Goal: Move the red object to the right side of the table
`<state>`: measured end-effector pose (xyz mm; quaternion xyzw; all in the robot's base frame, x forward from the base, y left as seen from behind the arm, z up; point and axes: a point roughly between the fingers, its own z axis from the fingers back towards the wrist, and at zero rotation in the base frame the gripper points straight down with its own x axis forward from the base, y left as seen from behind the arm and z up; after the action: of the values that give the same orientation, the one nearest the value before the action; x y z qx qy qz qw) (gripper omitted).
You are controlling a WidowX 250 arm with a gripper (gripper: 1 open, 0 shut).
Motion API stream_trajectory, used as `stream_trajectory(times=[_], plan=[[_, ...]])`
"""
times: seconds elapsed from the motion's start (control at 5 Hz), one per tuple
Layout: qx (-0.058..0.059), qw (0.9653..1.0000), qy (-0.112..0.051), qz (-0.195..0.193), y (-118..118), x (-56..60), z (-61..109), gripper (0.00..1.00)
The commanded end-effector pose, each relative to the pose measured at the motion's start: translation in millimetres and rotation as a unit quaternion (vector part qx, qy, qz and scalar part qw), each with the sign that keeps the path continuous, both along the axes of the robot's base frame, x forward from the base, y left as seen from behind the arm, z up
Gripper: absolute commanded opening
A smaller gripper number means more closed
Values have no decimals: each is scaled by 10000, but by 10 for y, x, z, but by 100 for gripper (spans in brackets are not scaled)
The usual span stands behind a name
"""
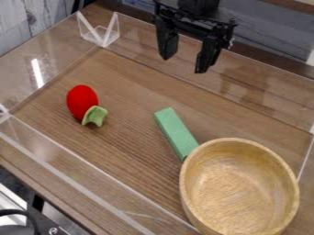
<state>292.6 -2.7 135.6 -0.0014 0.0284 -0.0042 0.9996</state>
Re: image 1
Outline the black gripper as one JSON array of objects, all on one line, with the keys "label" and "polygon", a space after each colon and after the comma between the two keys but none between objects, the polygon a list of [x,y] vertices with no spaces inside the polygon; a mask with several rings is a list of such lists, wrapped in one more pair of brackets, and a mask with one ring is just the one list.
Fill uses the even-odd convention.
[{"label": "black gripper", "polygon": [[[209,26],[215,31],[222,28],[222,37],[233,39],[237,27],[235,19],[222,17],[218,13],[219,0],[154,0],[157,11],[177,20],[187,20],[190,24]],[[174,23],[157,16],[157,44],[162,59],[169,60],[178,52],[179,34]],[[202,50],[198,53],[195,73],[206,73],[217,63],[222,46],[217,37],[209,36],[202,40]]]}]

